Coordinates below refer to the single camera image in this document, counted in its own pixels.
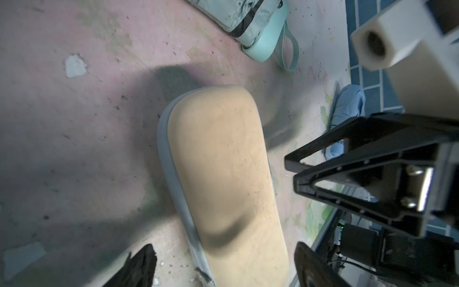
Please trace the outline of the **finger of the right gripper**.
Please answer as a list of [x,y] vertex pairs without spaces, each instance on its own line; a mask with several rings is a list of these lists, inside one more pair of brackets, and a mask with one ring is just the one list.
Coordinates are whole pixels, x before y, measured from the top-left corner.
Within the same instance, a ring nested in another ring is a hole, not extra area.
[[459,121],[450,118],[380,112],[369,117],[352,117],[307,145],[284,157],[291,172],[312,168],[302,159],[344,142],[344,162],[354,163],[392,153],[459,139]]
[[326,203],[406,237],[422,238],[429,221],[447,217],[448,160],[337,157],[293,161],[296,194]]

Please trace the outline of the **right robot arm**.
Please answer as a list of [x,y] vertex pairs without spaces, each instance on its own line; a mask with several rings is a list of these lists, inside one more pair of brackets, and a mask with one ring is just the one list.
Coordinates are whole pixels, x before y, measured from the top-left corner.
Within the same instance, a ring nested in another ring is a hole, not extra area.
[[353,265],[397,287],[459,284],[459,4],[377,2],[356,19],[361,68],[328,131],[284,158],[296,194],[337,208],[317,249],[298,243],[296,285],[345,287]]

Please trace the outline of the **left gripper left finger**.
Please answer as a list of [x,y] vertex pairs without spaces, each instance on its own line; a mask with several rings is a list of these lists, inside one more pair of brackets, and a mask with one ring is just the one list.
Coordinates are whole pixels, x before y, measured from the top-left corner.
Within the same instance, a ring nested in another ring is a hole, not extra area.
[[134,256],[130,252],[122,268],[104,287],[152,287],[157,260],[157,254],[150,243]]

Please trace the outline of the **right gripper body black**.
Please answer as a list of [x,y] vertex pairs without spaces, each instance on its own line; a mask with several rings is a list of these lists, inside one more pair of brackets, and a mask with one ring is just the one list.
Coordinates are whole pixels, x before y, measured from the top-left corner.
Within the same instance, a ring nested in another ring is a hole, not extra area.
[[351,34],[359,62],[384,70],[406,113],[451,125],[427,205],[459,225],[459,4],[396,1]]

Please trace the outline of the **beige umbrella case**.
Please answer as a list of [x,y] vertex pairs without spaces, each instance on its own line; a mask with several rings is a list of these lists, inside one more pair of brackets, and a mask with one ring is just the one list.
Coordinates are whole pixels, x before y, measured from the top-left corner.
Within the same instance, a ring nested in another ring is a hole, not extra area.
[[284,287],[288,249],[252,95],[226,85],[177,97],[157,148],[202,284]]

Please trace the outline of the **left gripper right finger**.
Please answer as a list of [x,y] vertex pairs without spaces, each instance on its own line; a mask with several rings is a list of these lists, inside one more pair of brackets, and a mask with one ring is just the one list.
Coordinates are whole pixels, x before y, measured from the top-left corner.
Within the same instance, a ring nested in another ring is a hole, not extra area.
[[297,243],[294,262],[300,287],[350,287],[304,242]]

